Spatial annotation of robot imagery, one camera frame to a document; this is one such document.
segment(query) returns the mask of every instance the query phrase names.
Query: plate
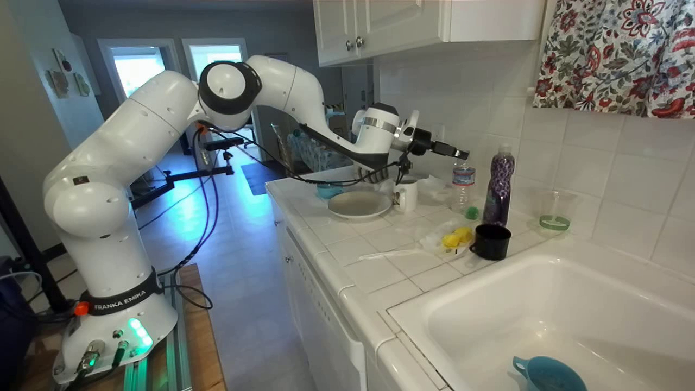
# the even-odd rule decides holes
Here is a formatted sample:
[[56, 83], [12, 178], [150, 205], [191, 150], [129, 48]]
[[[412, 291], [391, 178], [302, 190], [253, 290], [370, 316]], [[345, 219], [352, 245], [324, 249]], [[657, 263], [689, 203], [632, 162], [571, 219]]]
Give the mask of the plate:
[[391, 199], [379, 192], [344, 192], [328, 203], [328, 211], [344, 219], [373, 219], [391, 209]]

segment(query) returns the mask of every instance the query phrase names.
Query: floral curtain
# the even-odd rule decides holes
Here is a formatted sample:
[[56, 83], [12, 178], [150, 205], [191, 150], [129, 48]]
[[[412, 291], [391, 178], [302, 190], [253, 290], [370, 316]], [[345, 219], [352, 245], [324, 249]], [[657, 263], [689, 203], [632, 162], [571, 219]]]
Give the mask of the floral curtain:
[[536, 108], [695, 117], [695, 0], [558, 0]]

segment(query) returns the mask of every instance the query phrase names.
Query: sink basin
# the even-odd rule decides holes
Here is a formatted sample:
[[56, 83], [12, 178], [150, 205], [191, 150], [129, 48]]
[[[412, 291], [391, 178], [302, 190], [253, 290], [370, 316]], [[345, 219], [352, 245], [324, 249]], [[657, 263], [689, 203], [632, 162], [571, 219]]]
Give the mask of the sink basin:
[[540, 245], [391, 308], [457, 391], [519, 391], [553, 357], [592, 391], [695, 385], [695, 283], [596, 245]]

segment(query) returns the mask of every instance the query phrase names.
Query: purple bottle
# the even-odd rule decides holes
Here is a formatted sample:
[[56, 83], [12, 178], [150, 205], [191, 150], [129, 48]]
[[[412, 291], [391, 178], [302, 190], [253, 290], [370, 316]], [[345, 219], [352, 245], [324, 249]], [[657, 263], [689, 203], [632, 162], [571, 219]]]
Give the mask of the purple bottle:
[[485, 200], [485, 225], [506, 227], [508, 217], [508, 200], [513, 196], [513, 175], [516, 175], [516, 157], [510, 145], [501, 145], [491, 164], [491, 182], [486, 187]]

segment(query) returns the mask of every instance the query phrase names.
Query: black cup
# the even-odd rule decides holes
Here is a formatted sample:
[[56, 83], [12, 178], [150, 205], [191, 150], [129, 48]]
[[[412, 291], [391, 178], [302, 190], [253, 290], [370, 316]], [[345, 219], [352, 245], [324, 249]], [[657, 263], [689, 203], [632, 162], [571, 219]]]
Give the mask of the black cup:
[[471, 252], [486, 262], [501, 262], [508, 251], [508, 239], [513, 232], [498, 225], [481, 225], [475, 227], [475, 243]]

